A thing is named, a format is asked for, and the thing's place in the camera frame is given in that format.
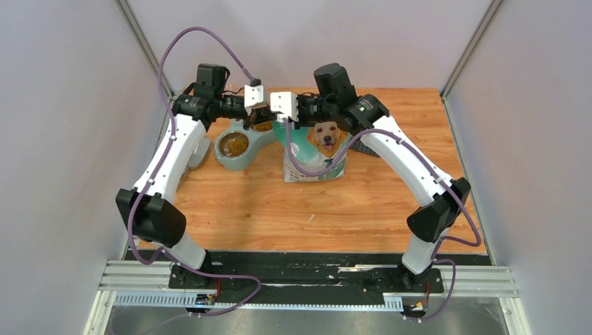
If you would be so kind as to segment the green pet food bag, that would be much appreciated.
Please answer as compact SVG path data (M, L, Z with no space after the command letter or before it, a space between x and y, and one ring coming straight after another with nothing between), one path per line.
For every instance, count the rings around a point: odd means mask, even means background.
M345 175L346 155L340 153L350 141L351 135L341 130L336 122L291 129L290 146L286 144L286 128L283 124L272 122L272 130L284 147L283 180L286 183L329 181ZM289 152L303 170L318 173L330 169L322 175L304 174L290 160Z

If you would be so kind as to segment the dark grey building baseplate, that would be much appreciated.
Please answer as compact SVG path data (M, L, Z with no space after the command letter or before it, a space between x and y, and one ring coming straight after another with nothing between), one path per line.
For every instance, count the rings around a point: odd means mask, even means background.
M361 140L356 140L354 141L351 145L350 145L350 149L362 154L366 154L369 156L373 156L376 158L379 158L380 155L377 154L373 149L371 149L370 147L366 146Z

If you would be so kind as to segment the brown pet food kibble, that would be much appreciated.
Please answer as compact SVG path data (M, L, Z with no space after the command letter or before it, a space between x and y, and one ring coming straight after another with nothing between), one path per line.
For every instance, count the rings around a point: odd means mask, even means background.
M252 131L257 133L266 133L272 130L272 123L265 122L263 124L255 125L251 128ZM229 157L238 157L247 150L247 140L242 135L230 135L223 145L223 153Z

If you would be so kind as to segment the teal double pet bowl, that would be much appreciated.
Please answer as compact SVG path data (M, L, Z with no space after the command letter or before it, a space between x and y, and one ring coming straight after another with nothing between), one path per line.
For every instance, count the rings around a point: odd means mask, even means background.
M228 129L215 142L215 157L224 168L231 171L245 170L258 152L276 141L272 122L243 128L243 121L232 119Z

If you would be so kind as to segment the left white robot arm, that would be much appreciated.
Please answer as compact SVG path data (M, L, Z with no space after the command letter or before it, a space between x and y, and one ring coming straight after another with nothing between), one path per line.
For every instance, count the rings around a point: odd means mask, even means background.
M197 288L208 287L214 270L205 264L208 252L186 232L186 217L174 205L180 179L209 127L219 118L238 119L249 127L267 108L267 90L260 79L241 95L225 90L230 71L225 66L200 64L195 82L168 106L169 123L151 163L130 189L120 189L117 208L128 239L153 243L179 265L188 267L187 279Z

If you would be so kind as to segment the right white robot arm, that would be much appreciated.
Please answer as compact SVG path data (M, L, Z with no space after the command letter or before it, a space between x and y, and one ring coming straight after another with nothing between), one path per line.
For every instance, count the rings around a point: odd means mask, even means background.
M420 289L436 254L460 215L471 226L466 208L471 185L464 177L452 178L432 163L408 138L388 108L372 94L359 95L347 70L338 63L313 73L316 95L291 94L283 107L290 113L286 125L300 128L319 121L333 121L376 152L407 185L419 204L408 218L408 247L397 266L397 278L407 291Z

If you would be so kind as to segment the grey metal food scoop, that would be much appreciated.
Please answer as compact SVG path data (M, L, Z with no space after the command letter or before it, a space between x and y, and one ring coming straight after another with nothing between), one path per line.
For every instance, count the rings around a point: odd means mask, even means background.
M204 161L205 156L207 155L211 144L212 144L212 141L209 138L207 138L207 137L202 138L198 142L197 147L195 148L193 153L190 155L189 160L186 164L186 167L190 170L194 170L194 169L198 168L201 165L201 163Z

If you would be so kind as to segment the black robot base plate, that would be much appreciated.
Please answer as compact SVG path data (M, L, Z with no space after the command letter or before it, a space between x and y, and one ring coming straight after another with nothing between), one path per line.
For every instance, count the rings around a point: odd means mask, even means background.
M218 299L223 302L238 302L255 290L256 282L248 276L260 279L255 297L266 300L369 302L380 293L393 293L412 304L445 291L438 269L429 267L413 278L403 273L401 259L399 253L212 251L206 271L236 276L221 281Z

